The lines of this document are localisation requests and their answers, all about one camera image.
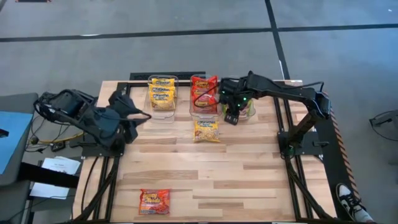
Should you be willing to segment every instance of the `butcher block tabletop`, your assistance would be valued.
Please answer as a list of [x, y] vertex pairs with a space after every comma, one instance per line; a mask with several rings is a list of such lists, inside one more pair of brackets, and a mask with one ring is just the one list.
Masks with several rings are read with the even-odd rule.
[[[108, 105], [118, 82], [102, 83], [97, 106]], [[190, 87], [178, 88], [173, 123], [149, 120], [137, 128], [138, 138], [126, 146], [120, 158], [111, 222], [295, 221], [285, 162], [277, 143], [279, 127], [273, 98], [254, 100], [256, 114], [237, 126], [219, 119], [221, 142], [193, 143], [189, 92]], [[146, 94], [147, 87], [131, 88], [130, 97], [137, 108], [144, 109]], [[281, 105], [287, 127], [282, 100]], [[290, 102], [290, 107], [297, 124], [307, 110], [297, 102]], [[314, 156], [302, 156], [302, 160], [309, 191], [335, 217], [323, 164]], [[75, 217], [81, 212], [83, 189], [93, 161], [86, 158], [83, 163], [73, 204]], [[88, 181], [84, 207], [97, 191], [101, 166], [99, 158]], [[140, 189], [170, 189], [170, 214], [139, 215]], [[298, 188], [297, 192], [305, 217], [302, 194]], [[107, 198], [105, 192], [100, 218], [104, 218]]]

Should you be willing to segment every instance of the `gray carpet floor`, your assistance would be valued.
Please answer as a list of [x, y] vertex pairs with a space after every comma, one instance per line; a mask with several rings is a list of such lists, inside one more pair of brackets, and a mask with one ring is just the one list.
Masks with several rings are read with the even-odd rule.
[[[271, 3], [278, 27], [398, 23], [394, 0]], [[0, 12], [0, 38], [270, 26], [262, 0], [8, 0]], [[398, 108], [398, 29], [281, 32], [280, 39], [291, 79], [325, 82], [371, 216], [396, 223], [398, 173], [389, 162], [398, 159], [397, 143], [376, 135], [368, 119]], [[130, 72], [197, 70], [221, 77], [253, 70], [282, 79], [271, 32], [0, 43], [0, 95], [65, 88], [98, 95], [103, 80], [127, 80]], [[398, 139], [389, 125], [379, 131]], [[51, 139], [57, 133], [56, 125], [45, 123], [38, 135]], [[45, 151], [25, 154], [24, 161], [79, 155], [79, 149]], [[34, 223], [69, 216], [70, 207], [43, 211]]]

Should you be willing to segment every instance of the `red noodle package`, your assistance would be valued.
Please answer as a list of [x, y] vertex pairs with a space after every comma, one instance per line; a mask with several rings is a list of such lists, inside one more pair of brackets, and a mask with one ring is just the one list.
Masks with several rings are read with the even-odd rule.
[[139, 214], [169, 214], [170, 213], [170, 190], [148, 190], [141, 189]]
[[[196, 105], [198, 106], [207, 106], [213, 105], [217, 102], [216, 96], [216, 88], [217, 86], [217, 79], [218, 77], [212, 76], [209, 79], [203, 79], [199, 77], [192, 77], [192, 87], [191, 87], [191, 95], [192, 95], [192, 102], [194, 103], [195, 100], [202, 94], [206, 93], [206, 91], [210, 90], [207, 94], [201, 96], [197, 101]], [[208, 107], [198, 107], [193, 105], [193, 112], [195, 113], [206, 113], [206, 114], [215, 114], [217, 113], [217, 105], [208, 106]]]

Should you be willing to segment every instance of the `shoe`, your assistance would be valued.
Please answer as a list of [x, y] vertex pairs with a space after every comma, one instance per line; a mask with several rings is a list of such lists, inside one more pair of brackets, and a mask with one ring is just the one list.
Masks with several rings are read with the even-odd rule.
[[340, 204], [345, 208], [348, 215], [356, 222], [370, 222], [372, 217], [366, 211], [366, 208], [361, 205], [361, 201], [354, 196], [350, 189], [344, 184], [336, 186], [336, 195]]

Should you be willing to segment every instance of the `ramen noodle package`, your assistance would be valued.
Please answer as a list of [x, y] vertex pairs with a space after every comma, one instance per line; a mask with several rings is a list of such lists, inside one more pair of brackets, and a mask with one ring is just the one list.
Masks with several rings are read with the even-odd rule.
[[194, 121], [195, 129], [193, 133], [193, 142], [209, 141], [219, 142], [218, 139], [218, 121]]
[[150, 92], [150, 103], [154, 110], [174, 110], [174, 93], [166, 91], [162, 93]]
[[175, 92], [175, 86], [159, 86], [154, 84], [148, 84], [149, 91], [151, 93], [165, 93], [172, 91], [174, 93], [174, 97], [177, 97], [177, 93]]
[[174, 78], [153, 78], [152, 84], [160, 86], [174, 86]]
[[170, 190], [147, 190], [141, 189], [139, 214], [161, 214], [170, 213]]
[[206, 114], [215, 114], [217, 113], [217, 99], [215, 98], [216, 95], [216, 86], [217, 86], [217, 76], [213, 76], [209, 79], [203, 79], [199, 77], [192, 77], [192, 87], [191, 87], [191, 99], [192, 104], [195, 103], [195, 100], [202, 94], [206, 93], [205, 95], [201, 96], [199, 99], [196, 100], [196, 103], [192, 105], [193, 112], [195, 113], [206, 113]]

